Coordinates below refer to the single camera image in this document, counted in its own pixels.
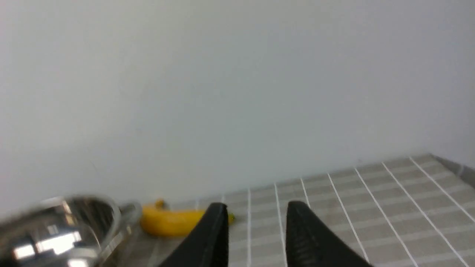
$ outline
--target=bowl handle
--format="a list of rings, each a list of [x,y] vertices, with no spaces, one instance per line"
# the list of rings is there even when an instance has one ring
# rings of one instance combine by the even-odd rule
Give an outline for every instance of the bowl handle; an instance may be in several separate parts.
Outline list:
[[[100,258],[103,262],[132,234],[133,226],[142,216],[142,206],[138,202],[127,203],[120,206],[119,209],[121,211],[119,229],[111,242],[101,252]]]

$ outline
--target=bowl rim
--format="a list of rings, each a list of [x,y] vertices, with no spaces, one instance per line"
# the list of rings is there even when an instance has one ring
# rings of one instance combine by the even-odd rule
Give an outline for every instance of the bowl rim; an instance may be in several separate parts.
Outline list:
[[[22,209],[18,212],[7,215],[6,217],[3,217],[2,219],[0,219],[0,229],[7,224],[14,223],[15,221],[21,219],[22,217],[27,216],[28,214],[45,210],[45,209],[54,208],[54,207],[62,205],[63,202],[65,201],[67,202],[67,201],[77,200],[77,199],[98,200],[100,202],[104,202],[105,204],[109,205],[112,209],[113,219],[112,219],[111,227],[108,230],[103,241],[99,244],[99,250],[102,251],[105,247],[107,247],[107,245],[112,241],[112,239],[117,234],[117,231],[119,229],[120,222],[121,222],[121,211],[120,211],[119,206],[115,203],[115,201],[112,198],[105,195],[101,195],[101,194],[73,194],[73,195],[68,195],[68,196],[57,196],[57,197],[41,200],[37,205],[34,205],[26,209]],[[0,244],[1,243],[3,243],[3,238],[0,237]]]

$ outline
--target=banana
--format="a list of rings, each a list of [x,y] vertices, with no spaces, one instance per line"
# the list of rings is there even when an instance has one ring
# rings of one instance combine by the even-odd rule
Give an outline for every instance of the banana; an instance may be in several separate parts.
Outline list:
[[[142,207],[140,225],[143,230],[154,236],[178,237],[188,235],[198,224],[205,210],[170,211],[163,208],[164,201],[159,199],[154,205]],[[228,223],[235,220],[228,214]]]

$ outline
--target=white wall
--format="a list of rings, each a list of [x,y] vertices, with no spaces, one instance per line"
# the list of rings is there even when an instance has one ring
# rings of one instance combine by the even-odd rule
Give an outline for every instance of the white wall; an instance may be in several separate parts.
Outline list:
[[[188,199],[424,151],[473,166],[474,13],[4,1],[0,211],[73,192]]]

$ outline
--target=metal bowl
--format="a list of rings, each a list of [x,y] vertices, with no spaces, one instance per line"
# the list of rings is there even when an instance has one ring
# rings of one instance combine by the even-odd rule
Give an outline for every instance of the metal bowl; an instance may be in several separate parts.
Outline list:
[[[97,267],[117,254],[142,208],[107,197],[53,198],[0,223],[0,266]]]

